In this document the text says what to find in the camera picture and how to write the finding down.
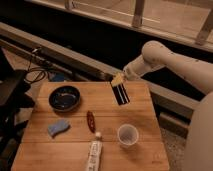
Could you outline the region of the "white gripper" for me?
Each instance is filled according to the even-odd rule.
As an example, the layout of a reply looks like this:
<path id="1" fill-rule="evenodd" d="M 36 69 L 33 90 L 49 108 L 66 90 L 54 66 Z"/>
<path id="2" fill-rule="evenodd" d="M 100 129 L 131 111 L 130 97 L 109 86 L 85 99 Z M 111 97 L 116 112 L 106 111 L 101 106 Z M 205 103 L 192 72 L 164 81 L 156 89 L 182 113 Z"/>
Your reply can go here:
<path id="1" fill-rule="evenodd" d="M 131 62 L 129 62 L 124 68 L 123 73 L 118 73 L 111 81 L 111 85 L 116 87 L 127 80 L 140 80 L 142 76 L 149 72 L 153 72 L 157 66 L 144 60 L 140 55 Z"/>

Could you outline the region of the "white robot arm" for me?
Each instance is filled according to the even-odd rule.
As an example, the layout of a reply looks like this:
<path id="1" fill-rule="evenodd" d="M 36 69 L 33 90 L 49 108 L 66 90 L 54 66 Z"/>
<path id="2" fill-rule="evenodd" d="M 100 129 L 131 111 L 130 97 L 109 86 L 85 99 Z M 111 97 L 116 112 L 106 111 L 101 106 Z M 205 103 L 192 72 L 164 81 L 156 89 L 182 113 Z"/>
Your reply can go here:
<path id="1" fill-rule="evenodd" d="M 125 80 L 139 80 L 163 67 L 205 95 L 192 114 L 182 171 L 213 171 L 213 64 L 175 53 L 158 41 L 148 41 L 141 55 L 115 75 L 112 87 L 122 89 Z"/>

